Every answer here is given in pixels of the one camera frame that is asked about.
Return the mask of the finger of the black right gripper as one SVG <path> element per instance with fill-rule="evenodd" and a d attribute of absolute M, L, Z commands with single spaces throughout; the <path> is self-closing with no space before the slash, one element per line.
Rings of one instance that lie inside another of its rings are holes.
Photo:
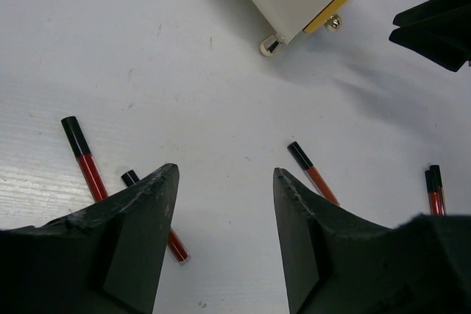
<path fill-rule="evenodd" d="M 435 38 L 470 48 L 470 0 L 428 0 L 394 17 L 392 41 L 404 46 Z"/>
<path fill-rule="evenodd" d="M 457 72 L 470 61 L 470 42 L 466 40 L 454 40 L 426 30 L 408 28 L 395 29 L 389 40 L 452 72 Z"/>

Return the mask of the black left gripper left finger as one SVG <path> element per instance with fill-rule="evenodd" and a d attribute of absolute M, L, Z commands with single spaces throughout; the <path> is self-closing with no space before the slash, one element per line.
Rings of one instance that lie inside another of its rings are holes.
<path fill-rule="evenodd" d="M 151 313 L 179 185 L 167 163 L 104 201 L 1 231 L 3 313 Z"/>

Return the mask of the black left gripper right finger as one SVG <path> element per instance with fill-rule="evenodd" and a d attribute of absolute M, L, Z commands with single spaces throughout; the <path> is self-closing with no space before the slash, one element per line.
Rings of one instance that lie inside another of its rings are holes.
<path fill-rule="evenodd" d="M 470 217 L 418 215 L 390 229 L 273 173 L 291 313 L 468 313 Z"/>

